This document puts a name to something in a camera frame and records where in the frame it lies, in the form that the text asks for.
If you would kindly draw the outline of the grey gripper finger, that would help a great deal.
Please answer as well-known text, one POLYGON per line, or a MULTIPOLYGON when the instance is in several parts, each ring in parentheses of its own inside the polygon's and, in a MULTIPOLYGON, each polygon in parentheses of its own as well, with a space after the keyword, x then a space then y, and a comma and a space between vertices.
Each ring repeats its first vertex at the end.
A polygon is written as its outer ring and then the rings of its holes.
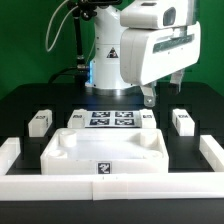
POLYGON ((151 83, 141 87, 144 96, 144 105, 146 107, 154 107, 156 103, 155 86, 151 83))
POLYGON ((176 71, 175 73, 171 75, 169 86, 173 92, 181 91, 181 84, 182 84, 183 77, 184 77, 183 70, 176 71))

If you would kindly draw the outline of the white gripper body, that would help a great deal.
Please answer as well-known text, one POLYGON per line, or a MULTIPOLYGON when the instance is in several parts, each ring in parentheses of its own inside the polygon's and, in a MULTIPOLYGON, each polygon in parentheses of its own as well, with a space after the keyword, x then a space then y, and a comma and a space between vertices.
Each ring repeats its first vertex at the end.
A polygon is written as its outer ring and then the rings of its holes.
POLYGON ((120 73, 144 86, 195 64, 200 55, 200 23, 161 30, 126 29, 120 41, 120 73))

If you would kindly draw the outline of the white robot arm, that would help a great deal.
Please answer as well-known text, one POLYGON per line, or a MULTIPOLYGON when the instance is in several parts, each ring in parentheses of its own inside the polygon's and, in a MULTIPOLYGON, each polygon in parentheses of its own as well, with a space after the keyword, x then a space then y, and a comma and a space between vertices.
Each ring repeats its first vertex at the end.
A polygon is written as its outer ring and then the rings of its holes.
POLYGON ((125 9, 101 1, 95 9, 95 56, 87 88, 99 95, 142 90, 144 104, 156 102, 155 86, 170 76, 181 89, 184 70, 200 55, 197 0, 134 0, 125 9))

